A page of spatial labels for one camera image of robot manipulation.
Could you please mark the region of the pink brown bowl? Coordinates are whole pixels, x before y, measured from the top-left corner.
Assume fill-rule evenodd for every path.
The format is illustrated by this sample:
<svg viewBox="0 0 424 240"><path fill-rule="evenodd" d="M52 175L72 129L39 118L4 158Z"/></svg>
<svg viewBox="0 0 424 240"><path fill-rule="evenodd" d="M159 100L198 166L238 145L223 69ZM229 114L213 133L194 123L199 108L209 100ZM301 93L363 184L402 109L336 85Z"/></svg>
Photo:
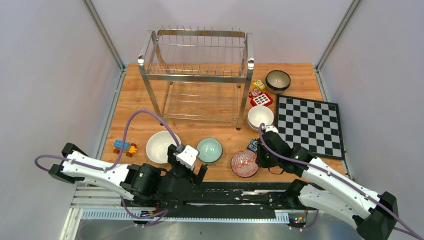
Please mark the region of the pink brown bowl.
<svg viewBox="0 0 424 240"><path fill-rule="evenodd" d="M282 94L283 92L285 92L287 90L287 88L278 88L278 89L273 89L273 88L267 88L266 91L269 94L274 94L274 95L279 95Z"/></svg>

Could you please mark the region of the dark blue floral bowl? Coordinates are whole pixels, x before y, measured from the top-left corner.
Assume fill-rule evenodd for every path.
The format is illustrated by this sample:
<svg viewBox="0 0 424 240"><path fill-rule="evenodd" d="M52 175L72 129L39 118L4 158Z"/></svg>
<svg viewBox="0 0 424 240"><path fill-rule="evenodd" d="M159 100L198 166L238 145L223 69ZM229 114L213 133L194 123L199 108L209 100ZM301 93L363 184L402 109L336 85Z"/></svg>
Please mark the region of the dark blue floral bowl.
<svg viewBox="0 0 424 240"><path fill-rule="evenodd" d="M267 74L265 83L268 88L275 90L282 88L288 89L291 85L291 77L282 70L272 70Z"/></svg>

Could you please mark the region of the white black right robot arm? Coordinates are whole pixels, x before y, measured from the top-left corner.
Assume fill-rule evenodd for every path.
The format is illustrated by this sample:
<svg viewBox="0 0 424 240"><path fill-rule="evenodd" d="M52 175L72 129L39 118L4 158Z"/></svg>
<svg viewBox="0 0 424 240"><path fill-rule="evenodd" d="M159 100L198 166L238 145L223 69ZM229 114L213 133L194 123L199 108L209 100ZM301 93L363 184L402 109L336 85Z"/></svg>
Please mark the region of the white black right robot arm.
<svg viewBox="0 0 424 240"><path fill-rule="evenodd" d="M303 205L323 210L355 228L365 240L387 240L400 222L393 194L378 193L354 182L300 145L289 147L270 125L259 130L256 163L299 177L285 195L290 208Z"/></svg>

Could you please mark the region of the blue white patterned bowl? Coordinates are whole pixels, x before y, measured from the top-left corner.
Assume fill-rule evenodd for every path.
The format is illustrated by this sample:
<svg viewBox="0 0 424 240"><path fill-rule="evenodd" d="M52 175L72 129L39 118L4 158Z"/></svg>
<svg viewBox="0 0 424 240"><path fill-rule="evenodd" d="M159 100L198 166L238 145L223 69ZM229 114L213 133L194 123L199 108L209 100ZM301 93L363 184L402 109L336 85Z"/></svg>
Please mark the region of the blue white patterned bowl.
<svg viewBox="0 0 424 240"><path fill-rule="evenodd" d="M245 149L238 151L231 158L231 170L241 178L250 178L254 176L259 169L259 166L256 164L256 158L257 154L251 150Z"/></svg>

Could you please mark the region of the steel two-tier dish rack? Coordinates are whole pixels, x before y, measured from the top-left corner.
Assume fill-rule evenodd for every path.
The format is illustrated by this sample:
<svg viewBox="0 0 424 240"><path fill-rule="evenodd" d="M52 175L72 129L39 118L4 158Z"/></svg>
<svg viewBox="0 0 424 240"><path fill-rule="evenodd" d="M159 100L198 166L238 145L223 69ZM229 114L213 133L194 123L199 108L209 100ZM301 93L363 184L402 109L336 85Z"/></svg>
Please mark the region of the steel two-tier dish rack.
<svg viewBox="0 0 424 240"><path fill-rule="evenodd" d="M149 30L137 64L160 117L242 128L255 66L252 33L185 27Z"/></svg>

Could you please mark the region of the cream bowl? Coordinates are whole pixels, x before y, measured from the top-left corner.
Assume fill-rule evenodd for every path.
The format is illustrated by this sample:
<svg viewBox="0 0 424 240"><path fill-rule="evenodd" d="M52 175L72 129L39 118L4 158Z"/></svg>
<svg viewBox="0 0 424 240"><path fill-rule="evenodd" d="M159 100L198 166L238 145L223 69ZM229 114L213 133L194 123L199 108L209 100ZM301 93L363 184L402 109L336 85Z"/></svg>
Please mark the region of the cream bowl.
<svg viewBox="0 0 424 240"><path fill-rule="evenodd" d="M267 106L253 106L247 114L248 124L255 129L258 129L260 124L272 125L274 122L274 113Z"/></svg>
<svg viewBox="0 0 424 240"><path fill-rule="evenodd" d="M253 131L256 131L256 132L258 132L258 131L262 131L263 133L269 132L269 131L271 131L271 130L273 129L272 127L270 128L268 125L264 125L264 126L262 126L262 127L250 126L250 128L251 128Z"/></svg>

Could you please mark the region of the small celadon cup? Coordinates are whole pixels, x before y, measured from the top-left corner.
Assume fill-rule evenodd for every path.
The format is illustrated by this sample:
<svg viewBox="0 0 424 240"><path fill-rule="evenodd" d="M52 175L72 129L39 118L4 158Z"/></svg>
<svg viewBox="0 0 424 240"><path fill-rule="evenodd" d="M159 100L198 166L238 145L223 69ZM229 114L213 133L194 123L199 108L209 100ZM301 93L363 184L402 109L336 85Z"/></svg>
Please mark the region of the small celadon cup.
<svg viewBox="0 0 424 240"><path fill-rule="evenodd" d="M222 144L213 137L202 139L196 146L201 162L211 164L219 161L223 155Z"/></svg>

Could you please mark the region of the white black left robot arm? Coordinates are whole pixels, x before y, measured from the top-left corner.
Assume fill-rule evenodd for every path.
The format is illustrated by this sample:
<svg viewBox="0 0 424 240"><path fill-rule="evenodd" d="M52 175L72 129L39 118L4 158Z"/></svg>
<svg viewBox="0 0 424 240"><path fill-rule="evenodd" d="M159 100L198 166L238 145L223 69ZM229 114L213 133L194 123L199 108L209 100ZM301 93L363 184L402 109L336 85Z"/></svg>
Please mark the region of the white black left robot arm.
<svg viewBox="0 0 424 240"><path fill-rule="evenodd" d="M152 207L168 202L186 203L189 195L203 182L208 166L194 172L199 152L190 145L171 144L167 149L169 170L151 164L116 164L88 157L69 143L60 164L48 174L69 184L87 184L114 192L131 204Z"/></svg>

